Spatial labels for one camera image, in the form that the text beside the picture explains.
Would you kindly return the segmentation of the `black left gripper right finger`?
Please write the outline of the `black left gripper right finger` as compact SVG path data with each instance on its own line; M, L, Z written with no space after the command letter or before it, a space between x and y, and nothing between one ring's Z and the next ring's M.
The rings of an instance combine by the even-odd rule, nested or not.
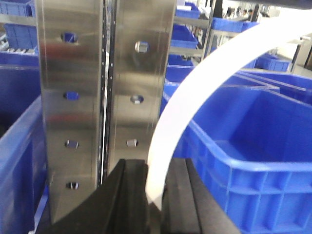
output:
M171 160L162 205L162 234L241 233L205 187L190 159Z

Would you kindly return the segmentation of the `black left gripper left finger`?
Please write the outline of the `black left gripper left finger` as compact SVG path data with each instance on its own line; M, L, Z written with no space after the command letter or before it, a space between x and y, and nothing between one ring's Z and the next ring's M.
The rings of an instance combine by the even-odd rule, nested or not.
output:
M42 233L149 233L146 176L147 165L144 160L119 160L102 185L77 208Z

